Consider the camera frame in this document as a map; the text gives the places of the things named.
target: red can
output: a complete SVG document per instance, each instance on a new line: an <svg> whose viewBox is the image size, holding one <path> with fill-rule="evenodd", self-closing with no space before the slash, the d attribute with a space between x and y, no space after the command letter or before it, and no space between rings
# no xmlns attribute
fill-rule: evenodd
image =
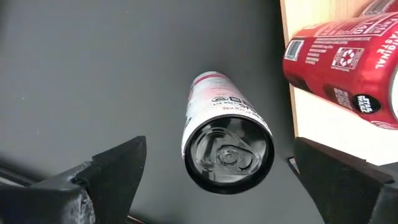
<svg viewBox="0 0 398 224"><path fill-rule="evenodd" d="M398 0L376 0L369 4L359 16L378 15L398 11Z"/></svg>
<svg viewBox="0 0 398 224"><path fill-rule="evenodd" d="M376 126L398 129L397 23L392 12L307 27L286 48L285 76Z"/></svg>

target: pull tab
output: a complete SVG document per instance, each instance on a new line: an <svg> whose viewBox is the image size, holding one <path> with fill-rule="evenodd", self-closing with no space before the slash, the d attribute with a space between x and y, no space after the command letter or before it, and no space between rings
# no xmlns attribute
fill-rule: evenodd
<svg viewBox="0 0 398 224"><path fill-rule="evenodd" d="M216 152L217 165L223 174L248 175L257 171L261 159L247 149L234 145L221 146Z"/></svg>

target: wooden board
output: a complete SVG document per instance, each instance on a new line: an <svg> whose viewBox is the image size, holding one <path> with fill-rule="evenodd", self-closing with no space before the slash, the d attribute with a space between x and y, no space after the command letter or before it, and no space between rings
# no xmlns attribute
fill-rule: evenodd
<svg viewBox="0 0 398 224"><path fill-rule="evenodd" d="M280 0L285 44L301 28L359 15L372 0ZM377 128L354 113L290 86L295 135L367 159L398 162L398 131ZM381 142L387 147L381 149Z"/></svg>

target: white label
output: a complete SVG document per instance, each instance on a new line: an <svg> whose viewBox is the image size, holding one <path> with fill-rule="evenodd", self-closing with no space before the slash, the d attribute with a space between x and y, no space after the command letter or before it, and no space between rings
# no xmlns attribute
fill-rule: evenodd
<svg viewBox="0 0 398 224"><path fill-rule="evenodd" d="M221 115L241 115L257 121L271 134L266 122L257 114L231 80L218 72L206 72L193 81L182 137L182 156L188 138L197 127Z"/></svg>
<svg viewBox="0 0 398 224"><path fill-rule="evenodd" d="M378 0L371 3L360 16L378 15L385 13L395 0Z"/></svg>
<svg viewBox="0 0 398 224"><path fill-rule="evenodd" d="M301 48L303 47L304 40L292 40L287 46L285 59L297 61Z"/></svg>

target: recycling logo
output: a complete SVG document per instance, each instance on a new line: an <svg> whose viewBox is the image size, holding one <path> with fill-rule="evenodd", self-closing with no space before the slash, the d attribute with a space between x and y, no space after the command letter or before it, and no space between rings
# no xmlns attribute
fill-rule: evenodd
<svg viewBox="0 0 398 224"><path fill-rule="evenodd" d="M355 56L355 53L354 53L353 49L345 50L340 59L340 65L345 67L345 66L351 64L354 56Z"/></svg>
<svg viewBox="0 0 398 224"><path fill-rule="evenodd" d="M217 96L212 99L213 102L221 102L226 100L229 100L227 96Z"/></svg>
<svg viewBox="0 0 398 224"><path fill-rule="evenodd" d="M350 69L355 69L361 58L364 49L355 47L340 47L337 50L335 58L333 59L332 68L343 69L348 72Z"/></svg>

